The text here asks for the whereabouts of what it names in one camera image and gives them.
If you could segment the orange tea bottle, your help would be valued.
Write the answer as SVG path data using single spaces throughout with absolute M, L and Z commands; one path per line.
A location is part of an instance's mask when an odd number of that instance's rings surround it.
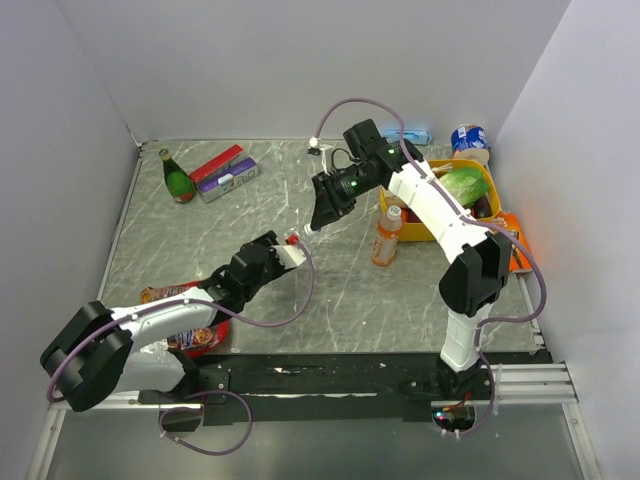
M 380 217 L 370 256 L 375 265 L 384 267 L 393 261 L 402 227 L 402 216 L 397 220 L 389 219 L 386 210 Z

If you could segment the white bottle cap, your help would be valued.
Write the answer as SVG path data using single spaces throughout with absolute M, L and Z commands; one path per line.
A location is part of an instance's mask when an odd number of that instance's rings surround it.
M 400 219 L 402 216 L 402 209 L 399 206 L 392 205 L 387 209 L 387 217 L 392 220 Z

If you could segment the blue bottle cap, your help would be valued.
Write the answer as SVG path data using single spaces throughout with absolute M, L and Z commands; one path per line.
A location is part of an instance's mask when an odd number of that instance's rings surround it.
M 305 233 L 307 236 L 314 236 L 314 235 L 316 235 L 316 234 L 317 234 L 317 232 L 316 232 L 316 231 L 314 231 L 314 230 L 311 228 L 311 226 L 310 226 L 309 224 L 306 224 L 306 225 L 304 226 L 303 230 L 304 230 L 304 233 Z

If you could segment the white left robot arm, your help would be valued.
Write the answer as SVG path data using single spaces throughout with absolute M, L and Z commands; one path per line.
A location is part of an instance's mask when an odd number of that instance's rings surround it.
M 202 385 L 195 362 L 176 347 L 158 353 L 147 347 L 174 334 L 242 320 L 246 304 L 263 286 L 309 260 L 299 239 L 281 244 L 269 231 L 177 295 L 126 308 L 85 304 L 41 354 L 50 377 L 48 400 L 83 412 L 129 391 L 156 391 L 177 402 L 191 399 Z

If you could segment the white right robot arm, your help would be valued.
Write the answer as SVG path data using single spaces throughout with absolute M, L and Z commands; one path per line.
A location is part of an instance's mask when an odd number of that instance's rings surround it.
M 438 372 L 437 386 L 444 396 L 459 398 L 472 386 L 468 369 L 479 360 L 481 323 L 506 286 L 511 243 L 464 210 L 413 145 L 388 142 L 371 119 L 355 124 L 343 137 L 355 160 L 312 177 L 315 204 L 309 228 L 319 231 L 340 220 L 354 210 L 359 196 L 376 187 L 414 212 L 449 263 L 439 282 L 448 307 L 440 357 L 448 367 Z

